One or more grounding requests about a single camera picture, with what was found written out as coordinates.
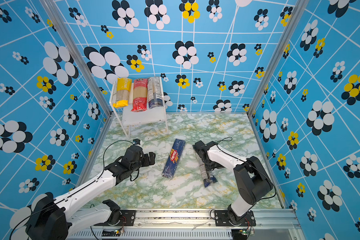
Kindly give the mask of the dark blue spaghetti bag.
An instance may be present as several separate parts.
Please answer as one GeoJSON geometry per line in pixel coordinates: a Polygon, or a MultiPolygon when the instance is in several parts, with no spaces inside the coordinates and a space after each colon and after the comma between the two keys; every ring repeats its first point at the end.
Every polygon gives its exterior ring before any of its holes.
{"type": "Polygon", "coordinates": [[[174,177],[185,145],[185,140],[175,139],[162,173],[163,177],[168,179],[172,179],[174,177]]]}

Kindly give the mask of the clear noodle bag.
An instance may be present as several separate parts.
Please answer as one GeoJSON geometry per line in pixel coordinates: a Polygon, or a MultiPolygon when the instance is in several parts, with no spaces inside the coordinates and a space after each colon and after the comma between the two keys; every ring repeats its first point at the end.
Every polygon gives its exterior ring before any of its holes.
{"type": "Polygon", "coordinates": [[[202,159],[199,156],[197,156],[197,159],[198,159],[199,170],[201,172],[204,187],[207,188],[211,184],[217,183],[218,180],[213,175],[211,175],[209,171],[207,171],[202,159]]]}
{"type": "Polygon", "coordinates": [[[148,78],[148,98],[147,98],[147,100],[148,100],[149,109],[153,109],[156,107],[162,107],[164,105],[161,80],[159,77],[148,78]]]}

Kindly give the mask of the red spaghetti bag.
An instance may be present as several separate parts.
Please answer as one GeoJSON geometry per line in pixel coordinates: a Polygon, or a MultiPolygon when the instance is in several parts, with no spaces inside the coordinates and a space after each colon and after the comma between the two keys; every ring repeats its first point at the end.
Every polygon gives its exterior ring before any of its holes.
{"type": "Polygon", "coordinates": [[[147,110],[148,79],[134,80],[132,112],[147,110]]]}

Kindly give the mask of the yellow spaghetti bag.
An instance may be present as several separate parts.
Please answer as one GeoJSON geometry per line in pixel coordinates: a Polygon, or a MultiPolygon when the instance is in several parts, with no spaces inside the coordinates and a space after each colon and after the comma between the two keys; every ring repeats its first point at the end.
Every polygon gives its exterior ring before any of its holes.
{"type": "Polygon", "coordinates": [[[132,79],[118,78],[116,90],[113,94],[112,105],[115,108],[124,108],[129,105],[132,79]]]}

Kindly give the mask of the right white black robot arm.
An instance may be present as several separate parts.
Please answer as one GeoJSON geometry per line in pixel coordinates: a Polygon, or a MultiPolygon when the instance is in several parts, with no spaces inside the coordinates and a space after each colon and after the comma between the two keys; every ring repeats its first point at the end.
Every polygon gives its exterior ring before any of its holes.
{"type": "Polygon", "coordinates": [[[235,226],[240,225],[251,208],[274,188],[261,161],[255,156],[241,157],[213,141],[207,144],[198,141],[193,149],[208,171],[226,168],[234,173],[239,196],[228,206],[228,217],[235,226]]]}

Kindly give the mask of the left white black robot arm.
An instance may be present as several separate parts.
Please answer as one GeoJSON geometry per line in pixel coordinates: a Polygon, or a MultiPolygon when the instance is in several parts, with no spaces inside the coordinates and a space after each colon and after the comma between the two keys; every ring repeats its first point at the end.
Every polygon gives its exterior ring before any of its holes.
{"type": "Polygon", "coordinates": [[[86,210],[82,207],[123,180],[132,181],[134,172],[154,165],[155,160],[155,153],[145,154],[139,145],[131,145],[123,156],[78,188],[55,198],[47,194],[33,205],[33,213],[25,224],[27,237],[31,240],[65,240],[94,225],[124,224],[121,208],[112,200],[86,210]]]}

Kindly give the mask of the white two-tier metal shelf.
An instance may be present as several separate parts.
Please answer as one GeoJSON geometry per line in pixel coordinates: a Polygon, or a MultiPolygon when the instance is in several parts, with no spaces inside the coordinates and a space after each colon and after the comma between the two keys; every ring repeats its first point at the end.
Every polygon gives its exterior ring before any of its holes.
{"type": "Polygon", "coordinates": [[[133,87],[134,84],[131,83],[131,92],[130,92],[130,98],[129,98],[129,105],[126,107],[121,108],[122,110],[122,116],[120,117],[118,115],[117,108],[113,106],[113,103],[116,99],[116,91],[117,91],[117,81],[114,81],[112,85],[111,90],[111,96],[109,100],[109,104],[111,105],[111,108],[113,110],[113,113],[121,126],[125,136],[127,139],[131,137],[131,127],[132,126],[138,126],[138,125],[145,125],[150,123],[165,123],[165,133],[169,133],[168,128],[168,121],[167,121],[167,115],[166,115],[166,109],[165,107],[156,107],[153,109],[147,109],[144,112],[132,112],[132,101],[133,101],[133,87]]]}

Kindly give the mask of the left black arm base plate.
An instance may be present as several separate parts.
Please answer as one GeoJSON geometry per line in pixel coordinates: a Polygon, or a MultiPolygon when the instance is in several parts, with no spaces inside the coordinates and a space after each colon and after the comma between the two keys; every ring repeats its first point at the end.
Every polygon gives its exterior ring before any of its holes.
{"type": "Polygon", "coordinates": [[[107,226],[131,227],[134,225],[136,213],[136,210],[120,210],[118,214],[111,216],[111,221],[107,223],[107,226]]]}

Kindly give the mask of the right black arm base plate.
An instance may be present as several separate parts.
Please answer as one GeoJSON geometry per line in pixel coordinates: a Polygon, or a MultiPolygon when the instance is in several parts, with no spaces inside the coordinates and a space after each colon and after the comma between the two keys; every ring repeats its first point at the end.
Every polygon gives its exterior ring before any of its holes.
{"type": "Polygon", "coordinates": [[[253,211],[248,211],[243,216],[238,217],[233,211],[214,210],[212,218],[217,227],[249,228],[257,225],[253,211]]]}

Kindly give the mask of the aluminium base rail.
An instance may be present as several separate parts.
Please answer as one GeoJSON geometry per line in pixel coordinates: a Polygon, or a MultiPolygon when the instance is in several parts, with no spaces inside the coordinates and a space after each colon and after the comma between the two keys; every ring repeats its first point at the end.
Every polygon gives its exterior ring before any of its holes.
{"type": "Polygon", "coordinates": [[[303,240],[294,211],[254,209],[255,227],[217,227],[210,209],[136,209],[131,227],[98,224],[69,240],[303,240]]]}

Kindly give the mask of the left aluminium corner post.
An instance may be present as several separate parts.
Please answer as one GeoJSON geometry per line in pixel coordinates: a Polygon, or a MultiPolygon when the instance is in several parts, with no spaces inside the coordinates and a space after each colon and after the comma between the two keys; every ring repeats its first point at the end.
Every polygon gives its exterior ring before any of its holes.
{"type": "Polygon", "coordinates": [[[94,96],[99,102],[99,105],[105,111],[107,118],[112,116],[109,105],[106,103],[106,99],[103,97],[103,94],[99,91],[99,86],[97,85],[94,77],[92,76],[90,70],[88,69],[86,62],[77,45],[74,42],[72,34],[69,32],[67,26],[64,24],[61,15],[58,13],[57,8],[54,6],[53,1],[40,1],[43,8],[45,9],[47,15],[51,18],[53,24],[56,26],[57,31],[63,40],[65,46],[68,48],[69,52],[72,54],[74,61],[77,63],[78,69],[83,74],[83,78],[87,82],[89,88],[93,92],[94,96]]]}

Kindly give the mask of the aluminium corner post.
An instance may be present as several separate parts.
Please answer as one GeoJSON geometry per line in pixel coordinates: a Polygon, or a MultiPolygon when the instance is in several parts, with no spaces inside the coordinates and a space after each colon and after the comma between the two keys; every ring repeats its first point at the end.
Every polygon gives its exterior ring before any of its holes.
{"type": "Polygon", "coordinates": [[[83,78],[87,82],[89,88],[93,92],[94,96],[99,102],[99,105],[105,111],[107,118],[112,116],[109,105],[106,103],[106,99],[103,97],[103,94],[99,91],[99,86],[97,85],[94,77],[92,76],[90,70],[88,69],[86,62],[77,45],[74,42],[72,34],[69,32],[67,26],[64,24],[61,15],[58,13],[57,8],[54,6],[53,1],[40,1],[43,8],[45,9],[47,15],[51,18],[53,24],[56,26],[57,31],[63,40],[65,46],[68,48],[69,52],[72,54],[74,61],[77,63],[78,69],[83,74],[83,78]]]}
{"type": "Polygon", "coordinates": [[[297,25],[300,22],[300,19],[304,13],[305,8],[307,7],[309,0],[299,0],[297,1],[296,5],[294,6],[292,16],[289,20],[289,23],[285,27],[283,34],[281,35],[280,41],[277,44],[275,51],[270,59],[270,62],[266,68],[265,76],[262,78],[259,87],[254,95],[254,98],[250,104],[250,109],[247,112],[248,117],[251,117],[253,112],[256,110],[263,92],[272,78],[272,75],[281,59],[282,53],[289,43],[297,25]]]}

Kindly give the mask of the right aluminium corner post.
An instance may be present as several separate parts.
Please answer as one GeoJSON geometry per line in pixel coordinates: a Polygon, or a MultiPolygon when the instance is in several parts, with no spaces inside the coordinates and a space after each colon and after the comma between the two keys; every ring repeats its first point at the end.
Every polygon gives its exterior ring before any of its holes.
{"type": "Polygon", "coordinates": [[[285,27],[283,34],[281,35],[280,41],[277,44],[275,51],[270,59],[270,62],[266,68],[265,76],[262,78],[259,87],[254,95],[254,98],[250,104],[250,109],[247,112],[248,117],[251,117],[253,112],[256,110],[263,92],[272,78],[272,75],[281,59],[282,53],[289,43],[297,25],[300,22],[300,19],[304,13],[305,8],[307,7],[309,0],[299,0],[297,1],[296,5],[294,6],[292,16],[289,20],[289,23],[285,27]]]}

